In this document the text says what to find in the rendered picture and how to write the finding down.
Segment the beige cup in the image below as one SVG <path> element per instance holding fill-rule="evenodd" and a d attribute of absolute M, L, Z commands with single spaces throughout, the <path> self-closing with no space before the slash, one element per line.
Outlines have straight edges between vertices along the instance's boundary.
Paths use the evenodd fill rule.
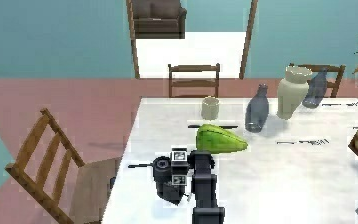
<path fill-rule="evenodd" d="M 207 96 L 202 101 L 201 117 L 205 120 L 216 120 L 219 114 L 219 99 Z"/>

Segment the brown wooden door frame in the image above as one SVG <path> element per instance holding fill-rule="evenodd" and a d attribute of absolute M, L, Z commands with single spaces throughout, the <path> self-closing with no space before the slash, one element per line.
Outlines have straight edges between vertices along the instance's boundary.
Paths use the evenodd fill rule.
<path fill-rule="evenodd" d="M 256 11 L 257 11 L 258 2 L 259 2 L 259 0 L 251 0 L 250 12 L 249 12 L 249 17 L 248 17 L 248 22 L 247 22 L 246 37 L 245 37 L 245 41 L 244 41 L 243 54 L 242 54 L 242 59 L 241 59 L 241 64 L 240 64 L 239 79 L 243 79 L 244 75 L 245 75 L 246 64 L 247 64 L 248 55 L 249 55 L 251 37 L 252 37 L 252 33 L 253 33 L 255 15 L 256 15 Z M 132 55 L 132 60 L 133 60 L 135 78 L 140 79 L 137 48 L 136 48 L 136 37 L 135 37 L 135 29 L 134 29 L 134 20 L 133 20 L 132 0 L 125 0 L 125 3 L 126 3 L 126 9 L 127 9 L 127 19 L 128 19 L 128 24 L 129 24 L 130 43 L 131 43 L 131 52 L 132 52 L 131 55 Z"/>

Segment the brown wooden chair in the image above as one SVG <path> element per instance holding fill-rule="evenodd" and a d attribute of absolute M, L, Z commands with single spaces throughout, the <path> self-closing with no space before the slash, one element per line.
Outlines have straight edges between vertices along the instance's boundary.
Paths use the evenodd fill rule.
<path fill-rule="evenodd" d="M 213 78 L 188 78 L 184 80 L 175 80 L 173 74 L 175 72 L 206 72 L 214 71 L 215 76 Z M 220 84 L 220 64 L 215 65 L 168 65 L 168 95 L 170 98 L 205 98 L 205 94 L 195 95 L 175 95 L 175 88 L 213 88 L 213 97 L 219 97 L 219 84 Z"/>
<path fill-rule="evenodd" d="M 331 89 L 330 97 L 331 98 L 337 97 L 337 93 L 339 91 L 340 84 L 341 84 L 341 81 L 342 81 L 342 78 L 344 75 L 344 71 L 346 68 L 345 65 L 333 66 L 333 65 L 299 64 L 299 67 L 306 67 L 306 68 L 310 69 L 312 72 L 319 72 L 319 71 L 323 70 L 324 68 L 326 68 L 328 73 L 335 73 L 336 74 L 335 80 L 328 81 L 327 87 L 329 89 Z"/>
<path fill-rule="evenodd" d="M 54 132 L 35 178 L 31 178 L 25 168 L 30 161 L 44 131 L 51 128 Z M 59 147 L 65 149 L 53 191 L 44 191 L 46 180 Z M 116 178 L 121 159 L 119 157 L 86 163 L 67 138 L 51 112 L 44 108 L 36 121 L 16 160 L 6 165 L 5 170 L 26 190 L 58 224 L 101 224 L 104 211 L 111 193 L 110 182 Z M 75 189 L 70 212 L 60 207 L 67 173 L 71 163 L 78 167 Z"/>

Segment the black long-handled ladle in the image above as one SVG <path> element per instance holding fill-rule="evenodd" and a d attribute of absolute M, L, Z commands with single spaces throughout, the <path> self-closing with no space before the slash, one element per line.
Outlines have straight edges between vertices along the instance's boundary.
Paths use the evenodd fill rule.
<path fill-rule="evenodd" d="M 213 124 L 210 124 L 210 125 L 220 127 L 220 128 L 223 128 L 223 129 L 237 129 L 238 128 L 238 125 L 213 125 Z M 188 128 L 200 128 L 201 126 L 202 125 L 191 124 L 191 125 L 188 125 L 187 127 Z"/>

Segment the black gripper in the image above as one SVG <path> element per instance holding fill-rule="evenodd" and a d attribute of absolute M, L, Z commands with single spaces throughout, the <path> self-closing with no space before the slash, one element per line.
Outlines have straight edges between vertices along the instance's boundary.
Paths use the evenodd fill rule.
<path fill-rule="evenodd" d="M 188 162 L 185 157 L 171 159 L 160 156 L 149 164 L 130 164 L 128 168 L 153 167 L 153 179 L 157 195 L 174 205 L 178 205 L 185 195 L 187 186 Z"/>

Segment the cream vase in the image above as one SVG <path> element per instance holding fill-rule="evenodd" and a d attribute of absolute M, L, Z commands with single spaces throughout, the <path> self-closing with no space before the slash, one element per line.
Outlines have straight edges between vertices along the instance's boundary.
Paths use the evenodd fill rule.
<path fill-rule="evenodd" d="M 307 95 L 312 71 L 306 67 L 287 66 L 285 77 L 277 88 L 278 110 L 277 116 L 288 120 Z"/>

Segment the grey fork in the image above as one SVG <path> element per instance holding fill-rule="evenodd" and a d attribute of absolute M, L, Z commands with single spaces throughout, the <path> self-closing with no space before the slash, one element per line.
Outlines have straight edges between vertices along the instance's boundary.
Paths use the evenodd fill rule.
<path fill-rule="evenodd" d="M 327 139 L 318 139 L 318 140 L 297 140 L 297 141 L 277 141 L 276 144 L 310 144 L 310 145 L 324 145 L 329 144 L 330 142 Z"/>

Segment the dark brown sofa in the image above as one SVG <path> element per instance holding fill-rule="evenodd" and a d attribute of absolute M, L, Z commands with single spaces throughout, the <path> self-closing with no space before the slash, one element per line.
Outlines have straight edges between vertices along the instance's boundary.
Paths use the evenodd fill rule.
<path fill-rule="evenodd" d="M 184 39 L 187 10 L 180 0 L 131 0 L 137 39 Z"/>

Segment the grey glass bottle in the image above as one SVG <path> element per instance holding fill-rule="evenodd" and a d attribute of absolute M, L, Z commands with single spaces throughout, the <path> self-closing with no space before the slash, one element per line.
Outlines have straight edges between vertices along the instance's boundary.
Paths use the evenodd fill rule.
<path fill-rule="evenodd" d="M 314 109 L 319 106 L 327 91 L 327 73 L 328 69 L 324 67 L 310 80 L 308 93 L 302 102 L 304 107 Z"/>
<path fill-rule="evenodd" d="M 269 115 L 269 102 L 267 99 L 268 86 L 260 84 L 255 96 L 249 101 L 245 114 L 245 128 L 252 133 L 259 133 Z"/>

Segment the white table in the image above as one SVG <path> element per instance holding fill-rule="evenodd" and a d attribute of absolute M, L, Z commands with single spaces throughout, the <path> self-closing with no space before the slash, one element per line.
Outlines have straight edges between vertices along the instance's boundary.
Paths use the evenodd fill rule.
<path fill-rule="evenodd" d="M 352 103 L 356 98 L 327 98 L 323 103 Z M 224 224 L 358 224 L 358 158 L 348 144 L 358 126 L 358 106 L 299 107 L 289 120 L 270 115 L 257 134 L 244 128 L 245 98 L 220 102 L 220 125 L 249 144 L 244 151 L 216 156 L 217 201 Z M 148 164 L 175 146 L 193 149 L 201 123 L 201 102 L 189 98 L 145 98 L 123 155 L 102 224 L 192 224 L 195 197 L 172 205 L 156 194 Z M 324 145 L 276 144 L 277 141 L 327 139 Z"/>

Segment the grey thin utensil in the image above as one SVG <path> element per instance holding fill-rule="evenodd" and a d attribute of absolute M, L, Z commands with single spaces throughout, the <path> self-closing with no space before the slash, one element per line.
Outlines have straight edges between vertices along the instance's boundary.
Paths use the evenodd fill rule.
<path fill-rule="evenodd" d="M 323 103 L 323 104 L 321 104 L 321 106 L 328 106 L 328 107 L 332 107 L 332 106 L 357 107 L 358 102 L 352 102 L 352 103 Z"/>

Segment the green leafy vegetable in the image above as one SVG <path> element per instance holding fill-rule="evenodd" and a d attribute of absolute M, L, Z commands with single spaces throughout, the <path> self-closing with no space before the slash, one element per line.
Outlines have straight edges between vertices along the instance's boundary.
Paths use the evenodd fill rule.
<path fill-rule="evenodd" d="M 213 124 L 201 125 L 196 133 L 196 149 L 211 154 L 246 150 L 248 143 L 232 131 Z"/>

